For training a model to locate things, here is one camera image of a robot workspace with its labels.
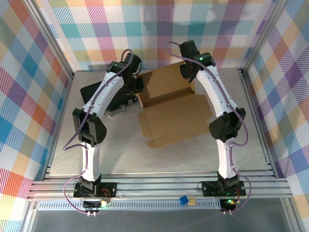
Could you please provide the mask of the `brown cardboard paper box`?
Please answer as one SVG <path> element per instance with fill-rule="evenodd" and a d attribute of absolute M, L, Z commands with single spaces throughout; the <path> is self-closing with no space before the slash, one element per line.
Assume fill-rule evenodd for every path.
<path fill-rule="evenodd" d="M 209 133 L 213 116 L 207 97 L 180 72 L 182 62 L 139 75 L 144 89 L 138 94 L 143 111 L 140 129 L 150 148 L 160 148 Z"/>

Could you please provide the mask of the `black controller board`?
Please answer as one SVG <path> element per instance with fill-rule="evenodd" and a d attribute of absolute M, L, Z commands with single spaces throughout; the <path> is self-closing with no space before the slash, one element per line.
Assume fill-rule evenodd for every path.
<path fill-rule="evenodd" d="M 237 202 L 233 199 L 220 199 L 221 211 L 234 211 L 237 207 Z"/>
<path fill-rule="evenodd" d="M 83 201 L 83 208 L 100 209 L 105 207 L 109 202 L 106 200 Z"/>

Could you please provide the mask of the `aluminium side rail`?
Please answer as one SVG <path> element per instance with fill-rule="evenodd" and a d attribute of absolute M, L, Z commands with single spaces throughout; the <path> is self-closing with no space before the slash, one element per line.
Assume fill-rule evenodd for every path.
<path fill-rule="evenodd" d="M 249 105 L 249 109 L 253 118 L 253 123 L 254 123 L 254 127 L 255 127 L 255 131 L 257 133 L 258 139 L 259 139 L 259 144 L 262 148 L 263 151 L 263 155 L 265 157 L 265 161 L 267 163 L 268 166 L 271 167 L 271 170 L 273 171 L 273 176 L 275 178 L 278 178 L 278 172 L 277 169 L 275 167 L 275 164 L 273 162 L 273 158 L 270 154 L 270 150 L 267 144 L 267 140 L 266 137 L 264 135 L 264 131 L 262 128 L 262 124 L 256 109 L 256 105 L 253 99 L 253 95 L 251 93 L 250 90 L 250 86 L 249 86 L 249 76 L 248 73 L 245 72 L 243 69 L 239 69 L 240 75 L 241 75 L 241 83 L 243 85 L 244 88 L 244 92 L 248 101 L 248 105 Z"/>
<path fill-rule="evenodd" d="M 79 158 L 71 149 L 64 151 L 63 147 L 74 134 L 72 112 L 75 108 L 74 95 L 77 93 L 75 81 L 68 79 L 64 87 L 56 83 L 53 95 L 60 92 L 60 97 L 56 105 L 51 103 L 48 112 L 57 109 L 55 118 L 51 127 L 52 138 L 47 143 L 48 154 L 44 164 L 50 165 L 51 176 L 69 176 L 78 173 Z"/>

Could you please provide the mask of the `aluminium frame post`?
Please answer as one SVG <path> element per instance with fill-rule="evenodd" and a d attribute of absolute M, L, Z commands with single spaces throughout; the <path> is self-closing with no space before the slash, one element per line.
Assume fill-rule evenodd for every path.
<path fill-rule="evenodd" d="M 264 0 L 237 67 L 241 74 L 253 65 L 289 0 Z"/>
<path fill-rule="evenodd" d="M 74 71 L 69 65 L 64 53 L 62 52 L 58 42 L 56 41 L 55 36 L 53 35 L 50 27 L 48 26 L 43 14 L 41 13 L 35 0 L 22 0 L 29 10 L 30 14 L 33 16 L 34 21 L 39 27 L 40 32 L 43 37 L 46 39 L 48 45 L 51 47 L 55 57 L 58 59 L 61 67 L 64 69 L 67 76 L 70 77 L 70 80 L 74 79 Z"/>

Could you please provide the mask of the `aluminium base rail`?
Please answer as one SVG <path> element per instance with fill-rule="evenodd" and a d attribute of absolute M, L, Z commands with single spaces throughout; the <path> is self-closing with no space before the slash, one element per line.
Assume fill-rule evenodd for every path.
<path fill-rule="evenodd" d="M 181 196 L 203 198 L 202 186 L 196 178 L 156 178 L 156 179 L 103 179 L 116 182 L 116 197 L 119 200 L 171 200 Z M 64 199 L 64 179 L 35 181 L 29 191 L 28 200 Z M 292 191 L 285 179 L 252 178 L 252 198 L 290 198 Z"/>

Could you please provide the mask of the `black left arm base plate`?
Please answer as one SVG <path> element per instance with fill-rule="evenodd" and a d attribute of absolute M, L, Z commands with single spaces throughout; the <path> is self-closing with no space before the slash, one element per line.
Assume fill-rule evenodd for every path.
<path fill-rule="evenodd" d="M 84 186 L 81 183 L 74 185 L 74 198 L 90 198 L 90 197 L 106 197 L 113 198 L 116 196 L 117 184 L 116 183 L 98 183 L 94 186 Z"/>

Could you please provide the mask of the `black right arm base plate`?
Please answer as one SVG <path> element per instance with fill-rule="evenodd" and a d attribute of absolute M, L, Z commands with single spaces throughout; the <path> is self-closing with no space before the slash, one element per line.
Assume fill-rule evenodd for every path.
<path fill-rule="evenodd" d="M 224 185 L 219 180 L 217 181 L 202 181 L 201 190 L 204 197 L 229 197 L 229 196 L 246 196 L 246 189 L 243 181 L 235 186 L 224 188 Z"/>

